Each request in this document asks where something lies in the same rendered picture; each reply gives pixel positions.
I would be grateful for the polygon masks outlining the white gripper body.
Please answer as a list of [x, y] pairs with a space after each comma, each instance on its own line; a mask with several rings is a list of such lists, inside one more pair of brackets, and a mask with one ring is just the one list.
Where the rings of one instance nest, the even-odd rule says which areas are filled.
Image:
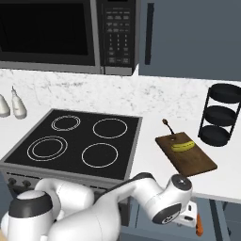
[[195, 228], [197, 224], [197, 215], [197, 204], [193, 201], [190, 201], [185, 210], [177, 217], [177, 222], [185, 225], [186, 227]]

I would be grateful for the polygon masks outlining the brown wooden cutting board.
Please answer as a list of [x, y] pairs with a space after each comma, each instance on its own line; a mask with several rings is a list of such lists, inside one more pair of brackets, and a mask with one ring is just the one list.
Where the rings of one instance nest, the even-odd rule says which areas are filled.
[[172, 165], [185, 177], [217, 169], [217, 164], [198, 145], [182, 153], [171, 149], [173, 144], [191, 141], [185, 132], [157, 137], [155, 141]]

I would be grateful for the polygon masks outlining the yellow-green cucumber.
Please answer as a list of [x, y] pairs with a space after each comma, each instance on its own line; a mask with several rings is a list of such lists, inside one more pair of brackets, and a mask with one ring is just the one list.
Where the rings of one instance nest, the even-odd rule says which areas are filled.
[[171, 146], [171, 149], [175, 153], [182, 153], [182, 152], [185, 152], [185, 151], [188, 151], [188, 150], [192, 149], [194, 146], [195, 146], [194, 141], [187, 141], [185, 143], [173, 144]]

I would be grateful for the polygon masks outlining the orange stick-shaped object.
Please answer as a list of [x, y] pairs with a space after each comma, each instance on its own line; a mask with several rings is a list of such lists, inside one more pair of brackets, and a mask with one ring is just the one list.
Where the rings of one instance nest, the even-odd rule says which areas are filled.
[[196, 235], [202, 236], [202, 234], [203, 234], [203, 227], [202, 227], [202, 224], [201, 224], [201, 216], [198, 213], [197, 214], [197, 223], [196, 223]]

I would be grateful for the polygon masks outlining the blue-grey base cupboard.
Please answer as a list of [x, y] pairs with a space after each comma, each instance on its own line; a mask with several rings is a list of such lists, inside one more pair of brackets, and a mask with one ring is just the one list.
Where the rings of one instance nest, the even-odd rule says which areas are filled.
[[123, 226], [119, 241], [231, 241], [221, 201], [194, 199], [198, 205], [203, 227], [202, 236], [195, 228], [180, 226], [174, 222], [167, 225], [152, 223], [136, 201], [131, 200], [129, 226]]

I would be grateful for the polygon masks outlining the black three-tier stand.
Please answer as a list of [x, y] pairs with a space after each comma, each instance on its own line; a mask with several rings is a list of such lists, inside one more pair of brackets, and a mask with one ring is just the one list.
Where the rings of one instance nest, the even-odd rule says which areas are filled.
[[225, 146], [231, 139], [240, 110], [241, 88], [214, 84], [207, 92], [198, 137], [210, 146]]

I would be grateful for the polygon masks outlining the black glass hob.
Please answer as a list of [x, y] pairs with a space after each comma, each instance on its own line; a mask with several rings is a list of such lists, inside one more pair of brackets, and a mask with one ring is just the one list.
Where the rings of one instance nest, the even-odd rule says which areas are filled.
[[0, 161], [39, 175], [129, 178], [142, 118], [52, 109]]

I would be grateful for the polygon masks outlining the silver oven front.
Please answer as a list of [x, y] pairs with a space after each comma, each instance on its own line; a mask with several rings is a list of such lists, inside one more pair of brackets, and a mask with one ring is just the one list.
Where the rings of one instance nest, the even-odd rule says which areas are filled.
[[[6, 169], [0, 168], [0, 171], [3, 174], [4, 180], [8, 185], [8, 179], [14, 178], [17, 182], [15, 185], [8, 185], [8, 190], [13, 198], [16, 198], [19, 194], [33, 190], [37, 184], [37, 182], [43, 178], [49, 178], [49, 175], [41, 175], [33, 172], [24, 172], [20, 169]], [[76, 183], [79, 185], [84, 185], [89, 187], [94, 192], [94, 200], [97, 201], [101, 195], [107, 190], [107, 185], [103, 185], [99, 181], [87, 181], [76, 178], [69, 178], [67, 176], [57, 176], [58, 179], [69, 181], [72, 183]], [[24, 187], [23, 181], [27, 180], [31, 183], [30, 187]], [[119, 210], [120, 210], [120, 219], [122, 226], [128, 226], [130, 220], [130, 199], [126, 198], [123, 201], [119, 202]]]

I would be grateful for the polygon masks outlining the white bottle with pointed cap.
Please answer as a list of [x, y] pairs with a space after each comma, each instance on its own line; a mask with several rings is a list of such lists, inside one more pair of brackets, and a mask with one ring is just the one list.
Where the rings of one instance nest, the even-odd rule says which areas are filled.
[[12, 93], [12, 110], [16, 119], [22, 120], [27, 116], [27, 110], [22, 99], [18, 96], [17, 91], [13, 88]]

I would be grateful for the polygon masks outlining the black and silver microwave oven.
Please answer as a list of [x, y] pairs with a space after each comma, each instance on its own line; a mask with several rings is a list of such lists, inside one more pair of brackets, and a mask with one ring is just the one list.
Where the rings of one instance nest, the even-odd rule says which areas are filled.
[[0, 0], [0, 68], [131, 75], [140, 0]]

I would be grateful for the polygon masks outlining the blue-grey wall cupboard door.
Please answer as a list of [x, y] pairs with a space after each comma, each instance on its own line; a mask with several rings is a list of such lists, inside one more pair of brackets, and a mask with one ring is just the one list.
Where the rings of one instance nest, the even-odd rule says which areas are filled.
[[[153, 41], [145, 65], [148, 3]], [[241, 0], [141, 0], [138, 73], [241, 81]]]

